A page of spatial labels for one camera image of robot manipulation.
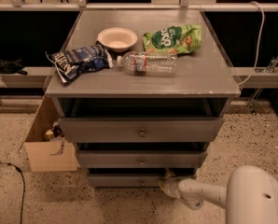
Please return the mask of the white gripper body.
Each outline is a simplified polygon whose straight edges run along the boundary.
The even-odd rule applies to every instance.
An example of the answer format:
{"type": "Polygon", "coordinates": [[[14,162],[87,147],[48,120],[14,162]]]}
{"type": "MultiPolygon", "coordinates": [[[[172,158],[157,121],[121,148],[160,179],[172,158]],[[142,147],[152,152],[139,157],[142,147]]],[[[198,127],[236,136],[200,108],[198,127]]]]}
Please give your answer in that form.
{"type": "Polygon", "coordinates": [[[180,183],[180,180],[176,179],[176,178],[165,179],[162,182],[162,190],[169,197],[176,198],[176,199],[182,199],[183,195],[178,187],[179,183],[180,183]]]}

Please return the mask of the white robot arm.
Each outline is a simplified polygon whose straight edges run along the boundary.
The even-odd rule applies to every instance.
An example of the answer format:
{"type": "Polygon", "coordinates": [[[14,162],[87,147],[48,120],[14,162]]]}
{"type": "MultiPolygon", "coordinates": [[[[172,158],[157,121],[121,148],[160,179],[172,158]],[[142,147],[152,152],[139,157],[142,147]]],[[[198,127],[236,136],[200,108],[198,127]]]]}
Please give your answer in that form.
{"type": "Polygon", "coordinates": [[[278,181],[256,166],[235,169],[226,187],[180,179],[167,170],[160,188],[192,210],[204,201],[224,208],[225,224],[278,224],[278,181]]]}

